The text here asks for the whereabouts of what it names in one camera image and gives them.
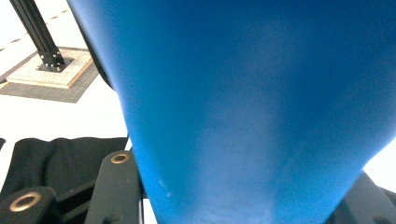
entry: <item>black fabric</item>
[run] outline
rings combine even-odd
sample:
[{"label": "black fabric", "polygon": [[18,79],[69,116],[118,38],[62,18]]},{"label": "black fabric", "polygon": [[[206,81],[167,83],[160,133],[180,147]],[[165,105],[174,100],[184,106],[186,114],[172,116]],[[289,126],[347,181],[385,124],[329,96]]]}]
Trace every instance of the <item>black fabric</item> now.
[{"label": "black fabric", "polygon": [[124,150],[127,138],[29,138],[15,144],[0,201],[21,189],[47,186],[57,195],[94,180],[103,158]]},{"label": "black fabric", "polygon": [[4,140],[4,138],[0,138],[0,150],[3,147],[3,144],[6,142],[6,140]]}]

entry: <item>metal stand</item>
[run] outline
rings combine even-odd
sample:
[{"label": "metal stand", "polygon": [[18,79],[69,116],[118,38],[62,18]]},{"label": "metal stand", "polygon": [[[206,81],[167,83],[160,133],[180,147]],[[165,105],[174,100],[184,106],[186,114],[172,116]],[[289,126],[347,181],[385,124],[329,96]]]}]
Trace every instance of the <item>metal stand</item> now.
[{"label": "metal stand", "polygon": [[70,63],[64,60],[53,41],[50,31],[40,14],[34,0],[10,0],[27,33],[32,38],[43,65],[41,70],[62,72]]}]

